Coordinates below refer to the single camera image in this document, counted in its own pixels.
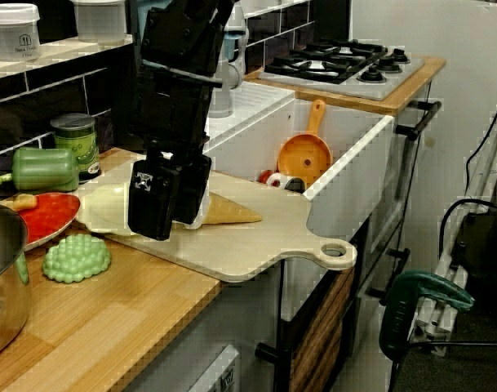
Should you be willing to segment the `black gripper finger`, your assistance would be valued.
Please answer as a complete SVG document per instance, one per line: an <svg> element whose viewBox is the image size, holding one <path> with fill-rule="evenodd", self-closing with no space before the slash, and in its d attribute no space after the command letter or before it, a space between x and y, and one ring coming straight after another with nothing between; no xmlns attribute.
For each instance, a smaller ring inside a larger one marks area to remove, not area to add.
<svg viewBox="0 0 497 392"><path fill-rule="evenodd" d="M180 145L170 120L175 109L172 87L163 73L138 73L129 116L129 132L142 140L144 158L132 167L128 225L137 234L161 241L170 237L180 186Z"/></svg>

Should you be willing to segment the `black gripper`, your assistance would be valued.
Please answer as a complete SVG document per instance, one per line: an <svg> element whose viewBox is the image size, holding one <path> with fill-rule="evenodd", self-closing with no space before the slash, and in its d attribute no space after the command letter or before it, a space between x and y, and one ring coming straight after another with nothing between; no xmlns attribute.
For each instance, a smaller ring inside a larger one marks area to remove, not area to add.
<svg viewBox="0 0 497 392"><path fill-rule="evenodd" d="M175 93L171 164L180 172L175 221L192 224L205 194L211 159L203 154L209 140L204 127L226 25L225 6L151 6L146 13L140 48L140 84L182 78Z"/></svg>

